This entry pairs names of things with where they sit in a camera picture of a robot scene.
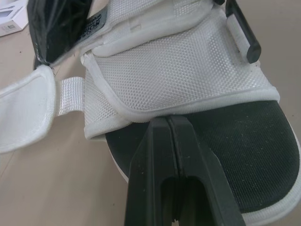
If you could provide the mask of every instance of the beige floor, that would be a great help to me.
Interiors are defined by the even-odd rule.
[[[238,2],[263,48],[262,70],[301,138],[301,1]],[[0,38],[0,88],[29,74],[33,56],[28,28]],[[58,80],[84,72],[77,54],[55,68]],[[1,156],[1,226],[123,225],[127,183],[107,145],[86,141],[83,128],[82,113],[57,117],[45,139]],[[270,226],[299,226],[300,213],[301,204]]]

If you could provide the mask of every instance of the white mesh padding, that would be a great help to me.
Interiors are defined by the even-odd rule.
[[[199,23],[212,6],[212,0],[112,0],[104,27],[80,44],[82,53],[96,48],[97,55],[107,57],[185,31]]]
[[[213,7],[212,0],[165,0],[144,10],[105,33],[93,49],[108,57],[148,41],[190,29],[200,23]]]
[[[85,82],[85,136],[90,139],[120,129],[130,122],[121,118],[93,83],[89,71]]]
[[[116,111],[135,122],[279,100],[258,65],[243,61],[220,8],[188,31],[111,57],[87,54],[85,66]]]

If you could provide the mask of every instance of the white cardboard box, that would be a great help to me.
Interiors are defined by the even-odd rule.
[[[0,37],[19,32],[28,24],[27,0],[0,6]]]

